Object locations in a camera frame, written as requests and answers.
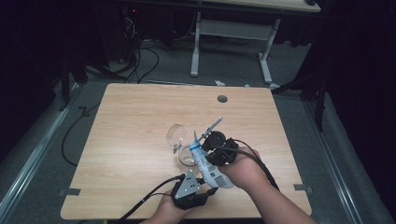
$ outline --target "table top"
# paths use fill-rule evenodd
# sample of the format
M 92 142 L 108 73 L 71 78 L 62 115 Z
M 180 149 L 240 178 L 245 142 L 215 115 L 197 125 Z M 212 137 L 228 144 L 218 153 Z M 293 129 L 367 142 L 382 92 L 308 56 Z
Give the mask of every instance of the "table top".
M 233 4 L 247 7 L 268 7 L 273 9 L 293 10 L 302 12 L 320 12 L 318 4 L 309 6 L 305 0 L 202 0 L 221 4 Z
M 228 101 L 221 103 L 218 96 Z M 166 143 L 174 124 L 202 134 L 222 116 L 215 128 L 227 138 L 257 149 L 281 192 L 307 214 L 311 207 L 272 93 L 265 88 L 110 84 L 84 147 L 61 216 L 65 219 L 117 219 L 164 180 L 180 175 L 177 154 Z M 171 189 L 169 183 L 157 192 Z M 161 196 L 153 196 L 130 218 L 150 217 Z M 241 189 L 219 189 L 205 206 L 187 218 L 260 217 Z

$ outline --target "hand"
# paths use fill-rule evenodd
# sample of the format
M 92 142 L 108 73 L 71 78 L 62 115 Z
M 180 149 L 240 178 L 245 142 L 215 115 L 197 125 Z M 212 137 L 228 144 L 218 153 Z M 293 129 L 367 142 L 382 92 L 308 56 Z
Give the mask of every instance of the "hand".
M 168 190 L 165 194 L 170 195 L 172 190 Z M 181 219 L 191 212 L 194 208 L 182 210 L 175 206 L 171 196 L 163 195 L 158 204 L 157 210 L 151 218 L 145 220 L 144 224 L 177 224 Z
M 255 156 L 248 147 L 240 147 L 239 149 Z M 260 158 L 259 152 L 256 150 L 254 150 L 254 152 Z M 254 186 L 270 184 L 267 175 L 259 164 L 241 153 L 236 155 L 233 163 L 220 166 L 219 170 L 227 175 L 238 188 L 244 189 L 245 191 L 249 191 Z

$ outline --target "wooden table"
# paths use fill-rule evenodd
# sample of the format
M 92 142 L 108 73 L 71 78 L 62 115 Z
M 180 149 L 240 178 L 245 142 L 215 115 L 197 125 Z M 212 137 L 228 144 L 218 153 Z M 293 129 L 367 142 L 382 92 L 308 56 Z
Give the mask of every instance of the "wooden table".
M 220 103 L 219 95 L 228 102 Z M 110 84 L 92 125 L 61 215 L 65 219 L 112 219 L 123 216 L 152 189 L 181 172 L 177 155 L 165 141 L 169 128 L 186 125 L 185 143 L 193 131 L 215 128 L 257 149 L 280 190 L 307 214 L 311 208 L 290 151 L 271 92 L 264 88 Z M 170 183 L 158 192 L 171 189 Z M 147 218 L 161 196 L 153 196 L 130 218 Z M 219 189 L 188 218 L 260 217 L 248 195 Z

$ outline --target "gray carpet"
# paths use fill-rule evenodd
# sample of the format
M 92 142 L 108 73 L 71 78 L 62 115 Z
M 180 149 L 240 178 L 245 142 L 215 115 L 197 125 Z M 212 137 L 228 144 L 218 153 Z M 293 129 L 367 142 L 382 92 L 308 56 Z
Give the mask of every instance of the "gray carpet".
M 146 42 L 142 47 L 154 50 L 160 60 L 158 66 L 144 77 L 142 83 L 167 81 L 215 85 L 215 80 L 219 80 L 226 86 L 244 86 L 245 83 L 240 80 L 243 79 L 250 86 L 265 88 L 268 85 L 263 82 L 257 58 L 258 49 L 263 46 L 262 42 L 243 46 L 230 42 L 220 44 L 213 40 L 204 42 L 201 50 L 199 76 L 190 77 L 191 45 L 174 45 L 171 48 L 160 43 Z M 276 84 L 284 84 L 294 79 L 308 49 L 309 46 L 293 48 L 289 44 L 272 47 L 268 64 Z M 137 74 L 142 76 L 152 68 L 156 60 L 157 57 L 154 53 L 142 49 L 141 63 Z M 60 217 L 64 198 L 58 194 L 61 189 L 69 187 L 75 171 L 75 168 L 65 162 L 62 157 L 61 145 L 67 130 L 82 113 L 82 109 L 79 107 L 91 108 L 99 103 L 106 85 L 110 82 L 117 81 L 105 77 L 90 77 L 88 83 L 81 87 L 81 93 L 69 106 L 70 111 L 67 117 L 50 142 L 46 157 L 29 187 L 23 193 L 8 223 L 78 223 L 77 220 L 62 220 Z M 312 217 L 319 223 L 349 223 L 346 210 L 328 170 L 315 127 L 311 124 L 304 109 L 304 103 L 295 93 L 296 91 L 288 91 L 287 94 L 279 94 L 274 97 L 303 182 L 312 189 L 312 192 L 307 194 L 313 209 Z M 57 112 L 59 104 L 58 95 L 51 108 L 43 114 L 42 118 L 1 164 L 2 197 L 6 195 L 42 133 L 48 129 L 53 117 L 59 113 Z M 393 223 L 354 153 L 329 97 L 326 99 L 326 104 L 327 109 L 323 120 L 324 134 L 340 171 L 346 177 L 346 183 L 352 191 L 363 223 Z M 69 133 L 64 149 L 70 161 L 78 162 L 95 112 L 94 109 L 88 117 L 81 119 Z M 102 222 L 90 220 L 86 223 Z

